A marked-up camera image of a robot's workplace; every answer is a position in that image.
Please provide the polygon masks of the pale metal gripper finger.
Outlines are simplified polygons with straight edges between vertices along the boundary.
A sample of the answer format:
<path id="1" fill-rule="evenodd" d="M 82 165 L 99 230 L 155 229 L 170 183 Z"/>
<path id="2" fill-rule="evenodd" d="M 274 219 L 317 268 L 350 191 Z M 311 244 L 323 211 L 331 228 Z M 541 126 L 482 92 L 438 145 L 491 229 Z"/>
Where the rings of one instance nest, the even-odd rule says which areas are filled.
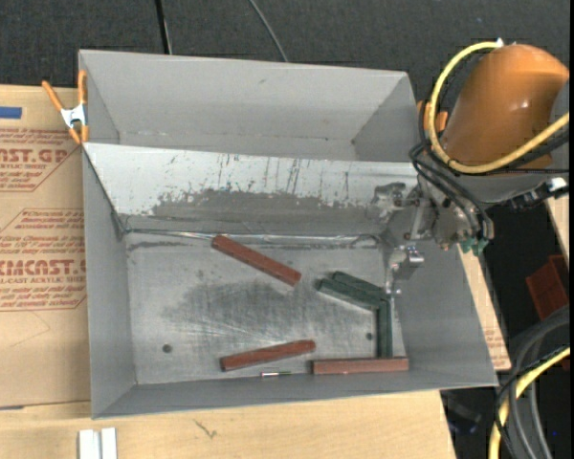
<path id="1" fill-rule="evenodd" d="M 371 201 L 371 208 L 378 219 L 389 219 L 395 212 L 405 207 L 406 185 L 391 183 L 377 186 Z"/>
<path id="2" fill-rule="evenodd" d="M 385 252 L 385 292 L 396 296 L 403 284 L 424 265 L 425 257 L 416 245 L 400 245 Z"/>

